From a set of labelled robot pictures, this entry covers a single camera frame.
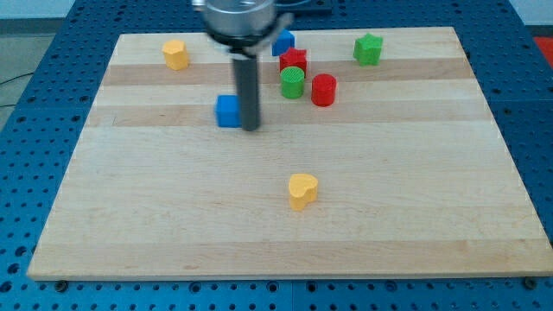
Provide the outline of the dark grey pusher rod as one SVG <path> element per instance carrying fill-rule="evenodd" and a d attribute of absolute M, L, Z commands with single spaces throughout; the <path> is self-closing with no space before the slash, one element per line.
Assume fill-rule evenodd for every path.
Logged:
<path fill-rule="evenodd" d="M 261 124 L 257 57 L 235 55 L 232 58 L 232 68 L 241 127 L 246 131 L 257 130 Z"/>

